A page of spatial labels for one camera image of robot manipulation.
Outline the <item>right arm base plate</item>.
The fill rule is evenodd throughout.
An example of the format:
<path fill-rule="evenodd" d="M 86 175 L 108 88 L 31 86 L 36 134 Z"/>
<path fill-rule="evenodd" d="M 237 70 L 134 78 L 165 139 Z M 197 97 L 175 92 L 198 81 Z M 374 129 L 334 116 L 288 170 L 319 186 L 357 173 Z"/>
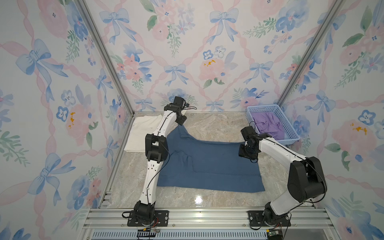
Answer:
<path fill-rule="evenodd" d="M 278 224 L 282 227 L 291 226 L 291 220 L 288 214 L 278 216 L 269 210 L 267 210 L 267 213 L 265 213 L 265 211 L 247 211 L 247 214 L 252 228 L 276 227 Z"/>

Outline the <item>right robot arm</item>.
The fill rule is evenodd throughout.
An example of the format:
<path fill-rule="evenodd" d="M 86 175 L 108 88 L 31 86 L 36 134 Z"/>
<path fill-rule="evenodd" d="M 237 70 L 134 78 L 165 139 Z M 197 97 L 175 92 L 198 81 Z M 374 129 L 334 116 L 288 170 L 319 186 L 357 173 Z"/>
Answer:
<path fill-rule="evenodd" d="M 245 143 L 239 147 L 239 156 L 256 161 L 263 152 L 288 170 L 287 190 L 267 203 L 263 222 L 273 226 L 288 220 L 288 213 L 310 199 L 325 197 L 328 190 L 321 162 L 316 157 L 300 155 L 283 146 L 269 134 L 257 134 L 252 126 L 241 130 Z"/>

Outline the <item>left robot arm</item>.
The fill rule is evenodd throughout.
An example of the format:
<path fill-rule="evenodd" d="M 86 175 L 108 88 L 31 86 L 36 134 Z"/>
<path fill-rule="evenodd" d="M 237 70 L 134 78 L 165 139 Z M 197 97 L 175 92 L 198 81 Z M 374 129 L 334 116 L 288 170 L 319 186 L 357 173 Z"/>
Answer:
<path fill-rule="evenodd" d="M 145 137 L 145 154 L 147 157 L 147 172 L 142 194 L 134 206 L 134 223 L 143 226 L 153 226 L 155 221 L 156 187 L 160 171 L 169 159 L 169 147 L 167 136 L 171 132 L 172 123 L 182 126 L 187 120 L 182 111 L 189 104 L 182 97 L 176 96 L 174 101 L 164 107 L 164 115 L 161 122 L 151 134 Z"/>

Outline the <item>blue t-shirt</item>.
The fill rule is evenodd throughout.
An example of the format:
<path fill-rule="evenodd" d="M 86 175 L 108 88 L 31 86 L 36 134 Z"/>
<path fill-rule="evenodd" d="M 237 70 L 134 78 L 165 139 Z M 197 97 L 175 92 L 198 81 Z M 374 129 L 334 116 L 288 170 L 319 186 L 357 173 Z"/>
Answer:
<path fill-rule="evenodd" d="M 167 143 L 171 157 L 159 173 L 159 187 L 265 191 L 259 165 L 239 156 L 240 143 L 197 140 L 183 126 L 171 131 Z"/>

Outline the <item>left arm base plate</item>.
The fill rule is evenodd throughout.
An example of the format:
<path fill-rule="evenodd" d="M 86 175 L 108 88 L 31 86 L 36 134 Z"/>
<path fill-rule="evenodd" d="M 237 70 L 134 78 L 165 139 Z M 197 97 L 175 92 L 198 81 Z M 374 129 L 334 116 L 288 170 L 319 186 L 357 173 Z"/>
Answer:
<path fill-rule="evenodd" d="M 169 211 L 154 210 L 149 214 L 137 213 L 130 211 L 128 215 L 128 227 L 167 227 L 169 218 Z"/>

